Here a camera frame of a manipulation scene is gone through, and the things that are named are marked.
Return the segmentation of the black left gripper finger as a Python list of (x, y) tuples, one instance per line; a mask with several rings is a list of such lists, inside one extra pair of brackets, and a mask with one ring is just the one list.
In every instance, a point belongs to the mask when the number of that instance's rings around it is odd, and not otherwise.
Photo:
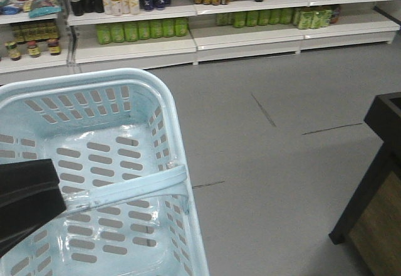
[(1, 193), (1, 256), (66, 210), (57, 184)]

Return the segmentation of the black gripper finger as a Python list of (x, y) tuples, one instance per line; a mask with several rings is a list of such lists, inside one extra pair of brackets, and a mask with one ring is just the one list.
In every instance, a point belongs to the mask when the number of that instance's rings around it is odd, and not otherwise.
[(59, 183), (60, 180), (51, 159), (1, 165), (1, 195), (58, 189)]

